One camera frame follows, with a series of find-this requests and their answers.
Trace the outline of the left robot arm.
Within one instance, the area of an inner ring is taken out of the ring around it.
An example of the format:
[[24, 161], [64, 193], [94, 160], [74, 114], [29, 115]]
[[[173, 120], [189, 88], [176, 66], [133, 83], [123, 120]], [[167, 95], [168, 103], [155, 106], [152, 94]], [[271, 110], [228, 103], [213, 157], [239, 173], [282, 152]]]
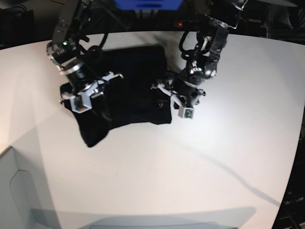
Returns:
[[167, 71], [164, 80], [158, 80], [152, 89], [159, 90], [187, 111], [205, 96], [201, 83], [217, 74], [221, 51], [227, 43], [229, 29], [236, 29], [246, 6], [245, 0], [208, 0], [205, 16], [207, 20], [196, 32], [197, 43], [192, 50], [185, 50], [183, 43], [189, 32], [184, 32], [179, 42], [181, 58], [186, 66], [179, 73]]

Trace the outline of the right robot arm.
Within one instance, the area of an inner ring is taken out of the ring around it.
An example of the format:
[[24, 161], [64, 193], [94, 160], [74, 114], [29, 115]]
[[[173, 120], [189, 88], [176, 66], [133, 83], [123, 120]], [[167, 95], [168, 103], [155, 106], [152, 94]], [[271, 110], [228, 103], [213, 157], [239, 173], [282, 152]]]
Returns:
[[70, 0], [59, 16], [46, 53], [67, 82], [60, 86], [61, 103], [82, 114], [94, 107], [106, 110], [110, 82], [122, 77], [114, 54], [105, 51], [108, 33], [98, 45], [85, 48], [89, 42], [85, 33], [91, 20], [91, 0]]

